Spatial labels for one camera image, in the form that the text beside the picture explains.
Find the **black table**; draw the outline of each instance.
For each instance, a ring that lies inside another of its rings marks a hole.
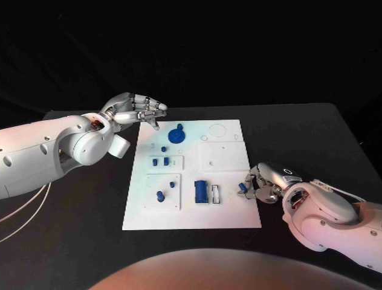
[[[83,113],[51,111],[44,119]],[[382,180],[331,104],[174,108],[159,121],[217,119],[240,120],[250,166],[275,161],[303,180],[318,178],[382,203]],[[106,154],[95,165],[54,181],[35,218],[0,243],[0,289],[84,289],[133,262],[191,248],[289,257],[382,288],[382,274],[335,251],[316,253],[298,243],[280,220],[279,202],[257,201],[262,228],[120,231],[138,124],[119,135],[131,143],[123,158]],[[0,217],[31,194],[0,201]],[[38,202],[40,198],[0,225],[0,238],[20,226]]]

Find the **dark backdrop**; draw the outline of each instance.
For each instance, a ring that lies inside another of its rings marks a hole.
[[[2,6],[0,128],[125,91],[169,107],[329,102],[382,174],[380,7]]]

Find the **blue disc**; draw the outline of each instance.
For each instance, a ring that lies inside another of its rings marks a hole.
[[[184,141],[184,131],[181,130],[181,124],[177,124],[177,128],[168,132],[167,138],[172,144],[181,143]]]

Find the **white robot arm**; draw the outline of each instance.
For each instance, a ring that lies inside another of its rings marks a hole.
[[[116,95],[99,113],[67,116],[0,130],[0,199],[30,192],[107,152],[122,158],[129,143],[115,133],[155,117],[167,107],[151,98]]]
[[[251,180],[257,189],[251,189]],[[360,266],[382,273],[382,205],[329,187],[321,181],[302,182],[293,170],[259,163],[249,171],[237,195],[273,203],[282,197],[282,220],[312,251],[331,248]],[[357,198],[352,205],[335,193]]]

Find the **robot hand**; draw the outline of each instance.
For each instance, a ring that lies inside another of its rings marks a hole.
[[[239,196],[257,198],[266,204],[282,197],[282,220],[305,247],[313,251],[331,248],[382,273],[380,204],[365,202],[316,179],[302,182],[293,170],[272,163],[259,163],[250,169],[239,188]],[[358,202],[351,205],[335,192]]]
[[[122,158],[129,143],[115,133],[155,117],[167,107],[154,99],[116,95],[99,113],[67,116],[0,130],[0,199],[30,192],[79,166],[89,166],[107,152]]]

